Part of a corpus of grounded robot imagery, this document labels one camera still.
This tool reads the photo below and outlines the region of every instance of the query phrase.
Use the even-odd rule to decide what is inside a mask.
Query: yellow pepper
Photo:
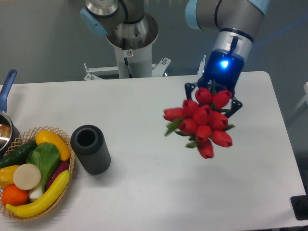
[[[4,167],[0,169],[0,187],[6,188],[12,184],[13,175],[15,170],[19,167],[19,165],[13,165],[9,167]]]
[[[6,209],[20,218],[36,216],[48,209],[61,195],[69,181],[69,171],[65,170],[54,180],[50,188],[37,200],[27,205],[13,206],[6,204]]]
[[[66,161],[71,156],[66,143],[54,132],[42,130],[35,136],[35,142],[37,145],[41,143],[52,143],[54,144],[60,153],[60,160]]]

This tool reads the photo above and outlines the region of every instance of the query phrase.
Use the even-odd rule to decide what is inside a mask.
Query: gray floor
[[[194,74],[218,34],[186,25],[187,2],[145,0],[146,11],[159,25],[153,62],[170,58],[170,75]],[[83,63],[116,66],[106,39],[95,37],[82,24],[83,6],[83,0],[0,0],[0,84],[12,68],[18,71],[16,83],[34,83],[81,81]],[[308,82],[307,38],[308,0],[272,0],[244,67],[270,74],[284,119],[304,96]],[[288,133],[300,170],[308,169],[308,110]]]

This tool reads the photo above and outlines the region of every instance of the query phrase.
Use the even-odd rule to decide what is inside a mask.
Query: bouquet of tulips
[[[188,136],[191,142],[186,145],[187,148],[197,147],[203,158],[212,158],[212,142],[222,147],[232,146],[232,139],[226,131],[235,126],[229,124],[223,114],[228,111],[223,107],[231,97],[232,93],[228,90],[216,93],[215,88],[199,88],[195,93],[198,102],[186,99],[182,107],[164,110],[164,119],[170,121],[165,136],[172,132]]]

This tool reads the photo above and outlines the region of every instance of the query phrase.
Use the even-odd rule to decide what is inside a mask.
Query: radish slice
[[[39,184],[40,170],[33,164],[20,165],[13,174],[13,182],[21,190],[30,190]]]

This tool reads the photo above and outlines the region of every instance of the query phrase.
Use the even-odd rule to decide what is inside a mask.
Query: tulip
[[[232,93],[228,90],[222,90],[213,96],[213,103],[217,109],[221,109],[226,106],[232,97]]]
[[[185,117],[184,110],[181,107],[166,109],[164,113],[164,119],[171,122],[177,118]]]
[[[196,141],[199,143],[205,143],[208,141],[208,138],[212,133],[213,130],[209,125],[201,125],[196,131]]]
[[[198,151],[204,159],[213,158],[214,156],[213,145],[209,139],[198,146]]]
[[[213,131],[212,141],[221,147],[228,148],[232,146],[232,139],[230,135],[222,130]]]
[[[199,88],[195,94],[196,100],[201,104],[211,104],[212,102],[212,94],[207,88]]]
[[[198,128],[198,125],[191,118],[184,119],[182,123],[179,125],[180,131],[187,135],[195,134],[197,131],[197,128]]]
[[[184,114],[187,117],[192,117],[198,108],[199,108],[198,103],[193,100],[184,100],[183,102]]]
[[[199,107],[193,115],[194,121],[198,125],[208,124],[212,118],[212,109],[209,105]]]
[[[222,130],[228,126],[228,118],[222,113],[213,112],[210,126],[212,127],[212,129]]]

